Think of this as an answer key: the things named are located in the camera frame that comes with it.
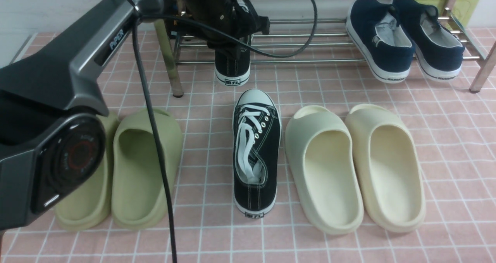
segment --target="white wall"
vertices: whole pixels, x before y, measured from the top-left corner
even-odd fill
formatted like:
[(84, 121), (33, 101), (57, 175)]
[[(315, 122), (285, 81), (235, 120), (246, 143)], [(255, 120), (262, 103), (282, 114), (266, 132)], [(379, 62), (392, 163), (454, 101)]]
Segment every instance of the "white wall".
[[(0, 0), (0, 33), (60, 31), (78, 19), (100, 0)], [(318, 0), (319, 16), (344, 17), (353, 0)], [(309, 0), (291, 0), (276, 4), (273, 0), (256, 1), (260, 15), (271, 18), (311, 18)], [(480, 0), (470, 26), (496, 26), (496, 17), (486, 10), (496, 9), (496, 0)]]

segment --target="shoe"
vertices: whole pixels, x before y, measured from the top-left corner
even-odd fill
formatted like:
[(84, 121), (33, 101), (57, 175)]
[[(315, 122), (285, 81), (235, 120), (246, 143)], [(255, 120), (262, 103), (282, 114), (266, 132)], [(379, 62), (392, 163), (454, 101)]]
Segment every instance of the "shoe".
[(379, 81), (404, 81), (410, 73), (415, 48), (393, 5), (356, 0), (349, 10), (346, 30)]
[[(240, 39), (251, 45), (253, 35)], [(250, 50), (241, 48), (239, 60), (228, 58), (220, 51), (215, 51), (215, 76), (226, 86), (243, 86), (250, 78)]]
[(355, 231), (363, 220), (363, 201), (351, 136), (342, 119), (322, 106), (306, 106), (289, 120), (284, 135), (286, 157), (308, 221), (324, 233)]
[(112, 143), (119, 119), (117, 114), (112, 112), (108, 117), (98, 116), (98, 118), (106, 134), (105, 154), (95, 173), (55, 206), (57, 223), (65, 230), (86, 230), (98, 225), (110, 215), (114, 171)]
[(433, 5), (415, 0), (393, 0), (400, 10), (400, 21), (415, 45), (420, 69), (433, 81), (451, 81), (460, 73), (465, 46), (439, 24), (439, 11)]
[(425, 219), (425, 196), (413, 138), (400, 118), (359, 104), (345, 118), (363, 203), (382, 228), (406, 233)]
[[(172, 191), (181, 162), (183, 132), (170, 113), (155, 108), (154, 114)], [(115, 133), (112, 216), (118, 226), (139, 230), (158, 224), (168, 209), (172, 208), (167, 208), (157, 148), (144, 109), (122, 120)]]
[(276, 201), (281, 119), (272, 99), (247, 90), (232, 116), (234, 202), (250, 218), (262, 218)]

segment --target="navy slip-on shoe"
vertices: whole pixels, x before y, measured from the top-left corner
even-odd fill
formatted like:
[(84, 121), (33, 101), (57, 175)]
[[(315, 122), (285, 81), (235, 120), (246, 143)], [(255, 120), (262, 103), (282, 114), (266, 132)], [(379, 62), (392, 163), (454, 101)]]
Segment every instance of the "navy slip-on shoe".
[(392, 0), (392, 5), (400, 11), (401, 24), (415, 44), (424, 76), (441, 82), (457, 77), (465, 47), (439, 24), (437, 7), (422, 5), (415, 0)]
[(349, 10), (346, 30), (379, 81), (404, 81), (410, 73), (415, 49), (393, 5), (356, 0)]

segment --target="robotic arm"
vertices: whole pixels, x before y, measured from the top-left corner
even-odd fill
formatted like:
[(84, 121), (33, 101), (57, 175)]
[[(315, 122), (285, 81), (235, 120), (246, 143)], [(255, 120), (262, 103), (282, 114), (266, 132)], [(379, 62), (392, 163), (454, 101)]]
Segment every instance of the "robotic arm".
[[(105, 150), (95, 115), (109, 113), (97, 78), (135, 22), (174, 1), (102, 0), (38, 53), (0, 69), (0, 231), (29, 225), (94, 173)], [(195, 21), (234, 37), (268, 31), (268, 18), (237, 20), (231, 1), (185, 0)], [(254, 28), (241, 26), (252, 19)], [(236, 55), (232, 43), (203, 34)]]

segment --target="shoe insole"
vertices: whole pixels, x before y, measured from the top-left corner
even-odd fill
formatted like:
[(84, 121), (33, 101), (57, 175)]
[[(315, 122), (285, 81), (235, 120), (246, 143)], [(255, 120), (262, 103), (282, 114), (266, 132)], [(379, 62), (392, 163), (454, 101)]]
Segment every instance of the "shoe insole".
[(305, 153), (310, 198), (323, 221), (332, 226), (350, 224), (358, 214), (349, 148), (346, 134), (329, 131), (313, 138)]
[(163, 190), (157, 149), (152, 134), (129, 129), (119, 137), (119, 200), (122, 219), (140, 220), (149, 215)]
[(462, 46), (452, 34), (441, 28), (437, 22), (433, 22), (428, 14), (422, 14), (420, 16), (420, 25), (425, 34), (435, 44), (442, 47)]
[(422, 205), (413, 145), (398, 127), (377, 128), (370, 139), (370, 176), (383, 214), (392, 222), (415, 219)]
[(390, 13), (375, 26), (377, 36), (386, 44), (396, 47), (411, 47), (412, 43), (404, 33), (401, 27), (396, 26), (396, 18)]
[(81, 187), (60, 202), (57, 210), (64, 220), (82, 220), (95, 212), (103, 194), (103, 175), (104, 169), (101, 165)]

